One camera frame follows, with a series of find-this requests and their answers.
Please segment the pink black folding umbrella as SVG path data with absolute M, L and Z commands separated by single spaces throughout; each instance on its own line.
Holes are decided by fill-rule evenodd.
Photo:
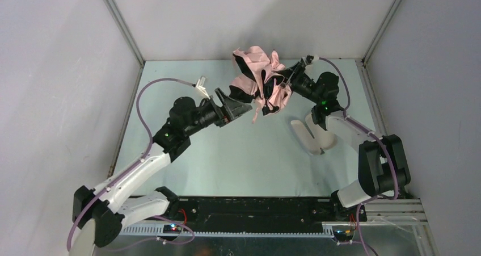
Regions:
M 253 123 L 259 115 L 276 114 L 286 107 L 292 90 L 286 76 L 281 74 L 286 67 L 276 51 L 268 55 L 259 46 L 252 46 L 246 51 L 237 49 L 233 51 L 233 62 L 240 74 L 229 85 L 229 97 L 255 104 Z

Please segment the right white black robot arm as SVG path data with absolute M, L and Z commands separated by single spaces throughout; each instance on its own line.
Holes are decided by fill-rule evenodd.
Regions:
M 394 193 L 391 199 L 397 199 L 400 189 L 411 181 L 400 137 L 383 136 L 349 115 L 350 105 L 342 106 L 337 99 L 340 85 L 348 89 L 340 69 L 325 59 L 335 72 L 323 72 L 313 80 L 307 71 L 315 59 L 302 58 L 280 74 L 292 92 L 314 104 L 304 121 L 290 122 L 304 149 L 312 155 L 322 154 L 342 141 L 358 154 L 357 179 L 334 191 L 331 201 L 338 208 L 351 208 L 381 198 L 389 191 Z

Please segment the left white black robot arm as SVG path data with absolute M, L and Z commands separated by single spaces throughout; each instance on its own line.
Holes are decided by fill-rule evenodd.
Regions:
M 109 245 L 126 227 L 164 214 L 173 201 L 166 191 L 132 199 L 131 195 L 153 174 L 173 163 L 190 146 L 190 137 L 214 124 L 223 127 L 251 111 L 250 104 L 215 90 L 221 105 L 212 97 L 200 104 L 183 96 L 176 99 L 161 129 L 153 134 L 147 131 L 149 143 L 144 152 L 127 168 L 93 188 L 82 186 L 74 193 L 74 228 L 91 229 L 91 242 L 96 247 Z

